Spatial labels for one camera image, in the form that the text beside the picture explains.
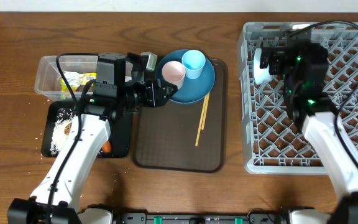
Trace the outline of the pink cup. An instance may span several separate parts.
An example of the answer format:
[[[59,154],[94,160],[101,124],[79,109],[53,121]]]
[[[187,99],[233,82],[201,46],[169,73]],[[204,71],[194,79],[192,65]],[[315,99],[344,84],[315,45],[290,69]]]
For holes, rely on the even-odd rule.
[[[167,82],[174,84],[180,89],[185,80],[186,70],[178,61],[169,61],[162,67],[162,76]]]

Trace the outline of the light blue bowl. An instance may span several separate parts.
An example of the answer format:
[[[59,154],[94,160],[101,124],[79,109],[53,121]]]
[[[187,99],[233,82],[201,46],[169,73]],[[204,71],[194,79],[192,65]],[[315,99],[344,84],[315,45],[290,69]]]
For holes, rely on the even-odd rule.
[[[269,72],[269,65],[266,68],[261,68],[260,65],[262,56],[262,49],[257,48],[254,53],[253,59],[253,74],[254,74],[254,82],[256,85],[262,84],[264,81],[270,82],[275,78],[275,75],[271,75]]]

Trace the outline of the dark blue plate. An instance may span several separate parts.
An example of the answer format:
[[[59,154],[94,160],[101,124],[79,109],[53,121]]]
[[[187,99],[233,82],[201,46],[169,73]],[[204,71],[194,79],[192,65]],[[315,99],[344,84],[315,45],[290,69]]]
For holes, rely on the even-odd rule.
[[[182,56],[187,51],[189,51],[189,49],[176,50],[163,56],[157,63],[155,77],[162,80],[163,66],[169,61],[181,62]],[[182,87],[170,98],[170,100],[179,104],[191,104],[202,100],[213,89],[215,78],[214,67],[209,58],[206,57],[206,63],[201,75],[193,80],[185,77]]]

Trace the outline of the light blue cup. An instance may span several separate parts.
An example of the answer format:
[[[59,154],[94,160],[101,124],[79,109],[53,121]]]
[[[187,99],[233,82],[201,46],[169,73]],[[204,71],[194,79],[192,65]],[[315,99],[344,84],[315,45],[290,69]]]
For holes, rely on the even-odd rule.
[[[206,57],[199,50],[188,50],[183,54],[181,62],[185,67],[186,77],[194,80],[201,75]]]

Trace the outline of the yellow green snack wrapper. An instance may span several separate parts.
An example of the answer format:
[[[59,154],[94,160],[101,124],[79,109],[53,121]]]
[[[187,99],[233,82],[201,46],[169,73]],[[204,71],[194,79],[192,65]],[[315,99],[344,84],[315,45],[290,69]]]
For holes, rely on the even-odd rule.
[[[78,73],[78,72],[69,72],[64,71],[64,76],[67,79],[70,88],[73,92],[75,92],[76,99],[78,100],[81,95],[80,86],[84,87],[90,80],[96,79],[96,72],[90,73]],[[60,78],[60,85],[61,85],[61,100],[65,100],[71,98],[70,92],[64,82],[63,78]]]

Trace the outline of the wooden chopstick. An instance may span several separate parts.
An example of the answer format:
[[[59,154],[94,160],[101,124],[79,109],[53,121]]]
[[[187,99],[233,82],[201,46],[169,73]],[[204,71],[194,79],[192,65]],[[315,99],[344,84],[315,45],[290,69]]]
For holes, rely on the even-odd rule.
[[[199,122],[199,126],[198,126],[196,142],[195,142],[196,147],[198,146],[198,142],[199,142],[199,139],[200,139],[200,132],[201,132],[201,127],[202,127],[202,123],[203,123],[204,111],[205,111],[205,108],[206,108],[207,98],[208,98],[208,94],[204,97],[204,101],[203,101],[203,107],[202,107],[202,110],[201,110],[200,122]]]
[[[207,111],[208,111],[209,96],[210,96],[210,93],[208,93],[204,98],[203,116],[202,116],[202,120],[201,120],[201,130],[204,130],[204,126],[205,126],[205,122],[206,122],[206,115],[207,115]]]

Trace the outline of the orange carrot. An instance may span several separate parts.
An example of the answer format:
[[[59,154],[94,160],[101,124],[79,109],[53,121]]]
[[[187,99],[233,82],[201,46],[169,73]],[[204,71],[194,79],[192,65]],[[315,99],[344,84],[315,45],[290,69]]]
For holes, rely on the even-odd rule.
[[[110,141],[106,141],[102,146],[102,151],[104,153],[110,153],[112,151],[111,143]]]

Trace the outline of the pile of white rice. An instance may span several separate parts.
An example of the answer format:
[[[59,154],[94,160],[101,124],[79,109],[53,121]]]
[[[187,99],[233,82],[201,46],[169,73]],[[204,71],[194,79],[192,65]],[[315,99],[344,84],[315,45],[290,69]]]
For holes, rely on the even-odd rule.
[[[52,140],[50,146],[50,154],[56,157],[62,150],[68,136],[64,134],[65,126],[72,123],[75,112],[69,108],[60,108],[57,113],[57,119],[52,131]]]

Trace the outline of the brown mushroom piece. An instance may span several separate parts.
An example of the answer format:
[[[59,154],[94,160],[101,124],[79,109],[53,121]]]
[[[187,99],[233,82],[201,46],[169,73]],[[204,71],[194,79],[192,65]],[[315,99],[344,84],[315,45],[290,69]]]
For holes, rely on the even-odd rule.
[[[65,134],[66,136],[68,136],[69,133],[70,133],[70,130],[71,130],[71,123],[69,123],[69,124],[67,124],[67,125],[65,126],[64,134]]]

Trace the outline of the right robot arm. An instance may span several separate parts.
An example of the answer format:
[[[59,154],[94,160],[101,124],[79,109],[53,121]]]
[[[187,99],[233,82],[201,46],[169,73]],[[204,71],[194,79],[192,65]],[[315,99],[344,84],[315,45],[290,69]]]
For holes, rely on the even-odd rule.
[[[328,51],[314,43],[257,48],[253,68],[257,84],[275,75],[283,78],[287,115],[317,152],[338,198],[332,214],[294,208],[281,222],[358,223],[358,151],[342,125],[339,110],[323,91]]]

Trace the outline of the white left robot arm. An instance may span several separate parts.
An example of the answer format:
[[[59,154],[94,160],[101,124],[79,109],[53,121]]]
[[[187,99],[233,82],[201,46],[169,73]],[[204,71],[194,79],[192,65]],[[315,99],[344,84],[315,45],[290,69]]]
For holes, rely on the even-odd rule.
[[[124,110],[163,106],[177,87],[161,79],[148,79],[157,56],[101,53],[97,55],[96,78],[88,81],[73,100],[75,116],[68,138],[51,169],[30,198],[12,201],[9,223],[117,223],[114,211],[103,205],[79,212],[83,187],[94,161],[111,135],[111,124]]]

